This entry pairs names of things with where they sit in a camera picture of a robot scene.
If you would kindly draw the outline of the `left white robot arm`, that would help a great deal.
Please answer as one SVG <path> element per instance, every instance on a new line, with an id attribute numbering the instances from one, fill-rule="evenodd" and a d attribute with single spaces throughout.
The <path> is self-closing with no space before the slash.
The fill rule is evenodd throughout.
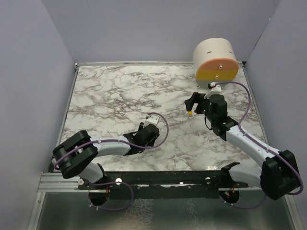
<path id="1" fill-rule="evenodd" d="M 152 148 L 158 137 L 159 129 L 153 124 L 118 138 L 101 140 L 92 138 L 87 131 L 82 130 L 53 150 L 56 159 L 54 169 L 59 170 L 65 179 L 79 176 L 89 181 L 93 188 L 101 189 L 106 183 L 106 173 L 99 163 L 92 163 L 94 158 L 138 154 Z"/>

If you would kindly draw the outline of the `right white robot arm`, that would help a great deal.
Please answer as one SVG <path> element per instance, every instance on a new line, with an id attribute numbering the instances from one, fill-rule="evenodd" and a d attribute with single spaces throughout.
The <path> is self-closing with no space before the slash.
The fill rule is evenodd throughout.
<path id="1" fill-rule="evenodd" d="M 215 135 L 241 149 L 259 165 L 258 169 L 238 163 L 224 167 L 226 172 L 220 176 L 223 186 L 247 183 L 261 188 L 273 200 L 301 189 L 302 181 L 294 154 L 272 148 L 244 131 L 236 120 L 228 116 L 224 96 L 214 94 L 207 98 L 205 94 L 194 92 L 184 103 L 188 112 L 196 105 L 194 112 L 209 120 Z"/>

